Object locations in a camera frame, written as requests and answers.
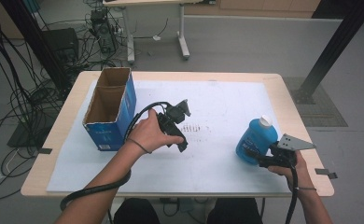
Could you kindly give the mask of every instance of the hand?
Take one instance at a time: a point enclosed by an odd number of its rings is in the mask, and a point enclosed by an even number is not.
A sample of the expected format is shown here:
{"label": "hand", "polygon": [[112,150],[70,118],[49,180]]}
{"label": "hand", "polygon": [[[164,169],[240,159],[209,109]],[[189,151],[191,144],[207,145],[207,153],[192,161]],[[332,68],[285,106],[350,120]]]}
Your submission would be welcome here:
{"label": "hand", "polygon": [[138,142],[148,152],[165,145],[179,144],[184,141],[181,136],[166,135],[160,130],[157,113],[154,109],[149,109],[148,114],[147,119],[142,119],[135,125],[129,138]]}
{"label": "hand", "polygon": [[[298,174],[298,182],[300,188],[308,188],[313,189],[314,184],[311,180],[310,175],[308,174],[307,170],[307,163],[304,160],[303,156],[299,151],[296,151],[296,172]],[[280,166],[269,166],[268,170],[272,173],[278,174],[278,175],[284,175],[287,178],[287,184],[289,186],[289,189],[292,190],[292,172],[289,168],[280,167]]]}

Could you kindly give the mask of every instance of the white bottle cap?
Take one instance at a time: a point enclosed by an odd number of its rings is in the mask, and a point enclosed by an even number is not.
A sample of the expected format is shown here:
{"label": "white bottle cap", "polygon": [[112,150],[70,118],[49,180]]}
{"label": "white bottle cap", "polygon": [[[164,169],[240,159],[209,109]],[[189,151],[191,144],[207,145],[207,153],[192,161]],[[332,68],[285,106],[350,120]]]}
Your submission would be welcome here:
{"label": "white bottle cap", "polygon": [[272,119],[267,115],[262,115],[259,119],[259,123],[265,128],[270,128],[273,125]]}

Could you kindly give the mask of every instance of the white cable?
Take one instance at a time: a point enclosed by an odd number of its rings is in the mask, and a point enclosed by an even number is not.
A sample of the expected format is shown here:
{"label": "white cable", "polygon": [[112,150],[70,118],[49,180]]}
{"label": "white cable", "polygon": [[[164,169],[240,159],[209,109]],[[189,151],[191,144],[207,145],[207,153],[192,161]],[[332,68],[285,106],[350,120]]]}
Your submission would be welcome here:
{"label": "white cable", "polygon": [[8,165],[10,164],[11,161],[13,161],[14,157],[16,156],[16,154],[19,152],[19,148],[17,148],[16,152],[14,153],[13,157],[10,159],[10,161],[7,162],[7,171],[10,173],[9,169],[8,169]]}

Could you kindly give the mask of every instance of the black pole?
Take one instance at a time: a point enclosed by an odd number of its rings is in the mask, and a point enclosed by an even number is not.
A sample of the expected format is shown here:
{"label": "black pole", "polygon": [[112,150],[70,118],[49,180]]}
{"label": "black pole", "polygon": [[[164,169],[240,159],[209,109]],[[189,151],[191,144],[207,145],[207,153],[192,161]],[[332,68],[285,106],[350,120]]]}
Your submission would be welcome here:
{"label": "black pole", "polygon": [[311,72],[301,84],[301,87],[292,92],[292,96],[297,104],[313,103],[312,95],[316,88],[363,23],[364,0],[358,0],[355,1],[355,4],[344,17],[342,23],[316,61]]}
{"label": "black pole", "polygon": [[36,58],[48,72],[61,97],[66,99],[72,88],[63,67],[59,64],[49,44],[42,35],[30,11],[22,0],[0,0],[5,11],[14,21],[25,41],[30,45]]}

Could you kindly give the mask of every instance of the cardboard box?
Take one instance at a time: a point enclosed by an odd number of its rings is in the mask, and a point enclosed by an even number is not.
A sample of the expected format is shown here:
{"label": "cardboard box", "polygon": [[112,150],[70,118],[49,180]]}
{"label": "cardboard box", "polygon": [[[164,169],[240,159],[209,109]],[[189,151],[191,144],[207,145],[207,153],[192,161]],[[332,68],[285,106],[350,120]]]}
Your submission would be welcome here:
{"label": "cardboard box", "polygon": [[101,151],[117,151],[136,105],[130,68],[106,68],[98,78],[83,126]]}

